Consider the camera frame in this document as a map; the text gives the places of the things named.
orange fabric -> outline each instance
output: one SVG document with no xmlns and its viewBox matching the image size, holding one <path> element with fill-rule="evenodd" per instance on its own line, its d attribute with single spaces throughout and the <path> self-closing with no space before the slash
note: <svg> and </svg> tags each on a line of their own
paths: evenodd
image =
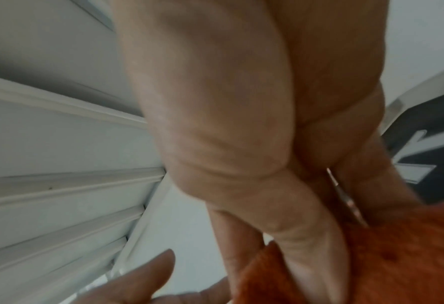
<svg viewBox="0 0 444 304">
<path fill-rule="evenodd" d="M 444 204 L 385 225 L 347 227 L 352 304 L 444 304 Z M 235 304 L 305 304 L 275 243 L 245 269 Z"/>
</svg>

orange cloth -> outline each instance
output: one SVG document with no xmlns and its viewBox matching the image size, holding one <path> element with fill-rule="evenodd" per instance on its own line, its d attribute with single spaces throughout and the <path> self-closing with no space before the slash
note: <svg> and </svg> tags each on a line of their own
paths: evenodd
<svg viewBox="0 0 444 304">
<path fill-rule="evenodd" d="M 352 304 L 444 304 L 444 204 L 381 226 L 344 230 Z M 305 304 L 275 243 L 245 269 L 235 304 Z"/>
</svg>

skin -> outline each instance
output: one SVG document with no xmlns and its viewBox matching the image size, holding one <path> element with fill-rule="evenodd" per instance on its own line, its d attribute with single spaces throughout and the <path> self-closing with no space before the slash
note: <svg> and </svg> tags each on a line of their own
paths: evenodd
<svg viewBox="0 0 444 304">
<path fill-rule="evenodd" d="M 384 0 L 120 0 L 125 66 L 175 184 L 207 202 L 230 286 L 279 244 L 311 303 L 343 303 L 352 221 L 420 204 L 377 133 Z"/>
<path fill-rule="evenodd" d="M 201 292 L 152 299 L 168 281 L 174 266 L 175 255 L 167 250 L 140 268 L 77 298 L 73 304 L 226 304 L 230 301 L 226 278 Z"/>
</svg>

